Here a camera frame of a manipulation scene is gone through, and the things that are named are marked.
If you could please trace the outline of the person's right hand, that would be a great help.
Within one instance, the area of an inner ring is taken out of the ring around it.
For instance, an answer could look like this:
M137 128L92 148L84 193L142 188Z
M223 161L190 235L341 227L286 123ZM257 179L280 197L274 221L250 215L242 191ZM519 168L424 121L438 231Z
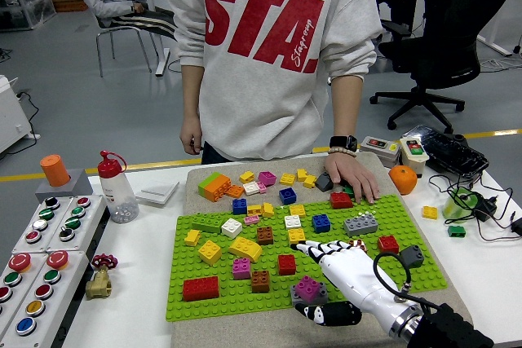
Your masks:
M189 155L199 155L201 152L201 123L199 116L184 116L179 138L184 151Z

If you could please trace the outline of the person's left hand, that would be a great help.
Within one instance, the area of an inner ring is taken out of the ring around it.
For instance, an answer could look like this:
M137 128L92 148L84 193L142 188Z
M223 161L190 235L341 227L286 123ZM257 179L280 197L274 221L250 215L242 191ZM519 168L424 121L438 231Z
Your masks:
M354 156L332 152L325 158L325 169L333 183L346 181L353 189L357 203L362 198L373 204L380 198L380 189L374 175Z

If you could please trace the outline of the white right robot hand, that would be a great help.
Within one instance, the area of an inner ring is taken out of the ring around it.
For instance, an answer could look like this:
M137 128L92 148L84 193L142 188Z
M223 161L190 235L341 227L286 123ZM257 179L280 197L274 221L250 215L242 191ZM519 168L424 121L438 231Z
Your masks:
M392 328L397 326L400 315L413 305L394 300L395 294L374 274L374 261L359 247L343 241L322 244L311 240L290 247L317 262L327 280L355 307L373 315L390 335L395 333Z

